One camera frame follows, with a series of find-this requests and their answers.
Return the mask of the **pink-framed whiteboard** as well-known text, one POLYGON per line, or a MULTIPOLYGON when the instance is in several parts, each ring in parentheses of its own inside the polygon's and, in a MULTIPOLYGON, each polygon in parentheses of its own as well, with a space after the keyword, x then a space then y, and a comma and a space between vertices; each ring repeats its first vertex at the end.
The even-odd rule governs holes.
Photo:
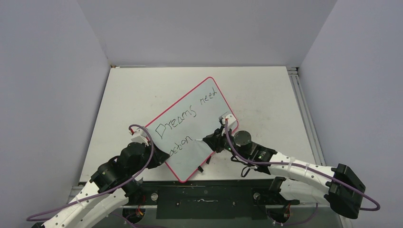
POLYGON ((208 77, 146 125, 154 144, 170 155, 166 164, 179 182, 186 182, 212 155, 206 143, 195 139, 221 128, 219 117, 226 112, 234 114, 208 77))

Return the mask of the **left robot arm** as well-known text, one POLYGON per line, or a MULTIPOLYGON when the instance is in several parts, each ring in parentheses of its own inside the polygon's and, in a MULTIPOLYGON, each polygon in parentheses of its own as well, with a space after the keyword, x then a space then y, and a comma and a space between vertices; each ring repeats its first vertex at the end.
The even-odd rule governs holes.
POLYGON ((101 164, 74 199, 40 227, 90 228, 120 206, 143 202, 143 189, 136 176, 162 165, 169 157, 150 142, 128 144, 118 156, 101 164))

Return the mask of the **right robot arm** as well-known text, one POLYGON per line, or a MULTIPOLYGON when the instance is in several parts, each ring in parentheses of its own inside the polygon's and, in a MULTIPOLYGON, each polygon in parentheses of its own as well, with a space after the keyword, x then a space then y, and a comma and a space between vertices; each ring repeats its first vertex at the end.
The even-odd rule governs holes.
POLYGON ((202 141, 214 152, 231 152, 234 162, 282 177, 280 184, 269 189, 269 198, 274 203, 284 200, 317 202, 329 205, 341 216, 358 218, 366 187, 347 165, 331 167, 303 162, 253 142, 247 131, 227 135, 224 128, 219 128, 202 141))

